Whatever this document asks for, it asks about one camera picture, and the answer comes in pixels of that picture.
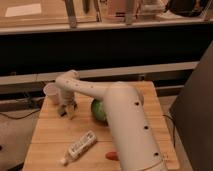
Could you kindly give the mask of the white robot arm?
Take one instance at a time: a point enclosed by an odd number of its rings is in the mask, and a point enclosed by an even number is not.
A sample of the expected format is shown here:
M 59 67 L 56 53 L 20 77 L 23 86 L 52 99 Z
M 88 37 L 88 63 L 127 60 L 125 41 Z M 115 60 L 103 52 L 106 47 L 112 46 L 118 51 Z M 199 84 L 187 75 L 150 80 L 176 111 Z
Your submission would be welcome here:
M 55 82 L 63 100 L 69 92 L 78 92 L 102 102 L 121 171 L 168 171 L 145 115 L 142 95 L 134 86 L 121 81 L 81 81 L 74 70 L 59 75 Z

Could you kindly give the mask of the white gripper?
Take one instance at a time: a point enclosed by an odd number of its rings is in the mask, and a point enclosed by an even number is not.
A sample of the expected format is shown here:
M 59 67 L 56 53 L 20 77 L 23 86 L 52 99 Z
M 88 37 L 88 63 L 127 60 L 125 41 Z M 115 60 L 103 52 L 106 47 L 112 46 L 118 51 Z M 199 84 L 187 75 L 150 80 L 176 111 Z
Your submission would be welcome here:
M 75 95 L 72 91 L 60 90 L 60 106 L 57 108 L 57 113 L 60 117 L 66 114 L 65 105 L 73 105 L 73 110 L 77 110 L 78 104 L 75 102 Z

